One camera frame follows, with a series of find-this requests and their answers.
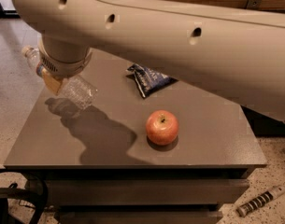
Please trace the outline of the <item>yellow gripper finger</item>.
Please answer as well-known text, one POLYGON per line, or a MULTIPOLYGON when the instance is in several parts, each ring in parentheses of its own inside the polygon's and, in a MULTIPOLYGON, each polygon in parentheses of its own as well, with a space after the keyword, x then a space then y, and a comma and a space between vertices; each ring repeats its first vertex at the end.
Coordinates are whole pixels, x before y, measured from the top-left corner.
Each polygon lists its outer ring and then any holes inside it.
POLYGON ((63 86, 63 81, 60 78, 54 77, 47 69, 43 69, 42 78, 47 88, 55 95, 58 95, 63 86))

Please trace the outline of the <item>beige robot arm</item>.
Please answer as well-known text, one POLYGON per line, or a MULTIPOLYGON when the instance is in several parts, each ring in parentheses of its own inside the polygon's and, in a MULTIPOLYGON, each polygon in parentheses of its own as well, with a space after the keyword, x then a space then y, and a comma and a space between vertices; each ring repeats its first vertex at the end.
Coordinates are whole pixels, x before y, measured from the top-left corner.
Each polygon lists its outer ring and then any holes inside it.
POLYGON ((147 66, 285 123, 285 14, 162 0, 12 0, 56 77, 90 49, 147 66))

